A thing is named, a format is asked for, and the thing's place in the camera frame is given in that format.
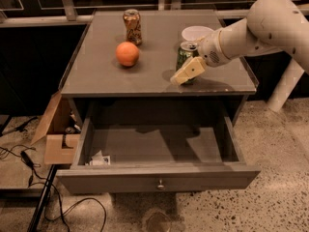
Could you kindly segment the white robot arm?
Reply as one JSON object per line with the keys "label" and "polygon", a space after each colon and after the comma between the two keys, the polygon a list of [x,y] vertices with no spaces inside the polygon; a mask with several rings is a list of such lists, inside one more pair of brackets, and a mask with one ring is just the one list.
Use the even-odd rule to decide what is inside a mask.
{"label": "white robot arm", "polygon": [[271,110],[279,111],[302,75],[309,73],[309,22],[291,0],[257,0],[246,18],[194,42],[199,55],[186,60],[171,77],[176,85],[240,56],[285,51],[292,60],[267,101]]}

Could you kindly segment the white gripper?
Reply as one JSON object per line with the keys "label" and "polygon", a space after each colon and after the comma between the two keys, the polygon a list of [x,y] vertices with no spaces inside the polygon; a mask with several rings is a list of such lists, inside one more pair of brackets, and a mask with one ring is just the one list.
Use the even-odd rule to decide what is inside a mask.
{"label": "white gripper", "polygon": [[222,28],[211,31],[199,40],[198,53],[201,57],[189,57],[170,78],[172,84],[182,85],[186,83],[189,79],[203,73],[207,65],[219,67],[231,61],[221,46],[220,35],[222,31]]}

